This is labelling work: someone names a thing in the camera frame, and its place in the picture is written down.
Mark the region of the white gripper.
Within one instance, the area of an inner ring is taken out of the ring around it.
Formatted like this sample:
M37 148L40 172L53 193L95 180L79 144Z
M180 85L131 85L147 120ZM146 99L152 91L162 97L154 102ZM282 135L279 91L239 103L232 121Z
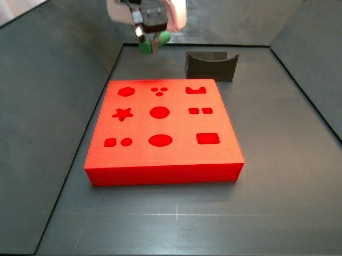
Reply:
M139 44L146 42L146 33L154 33L151 39L152 54L158 53L159 31L180 31L187 23L186 0L105 0L107 10L115 22L134 25Z

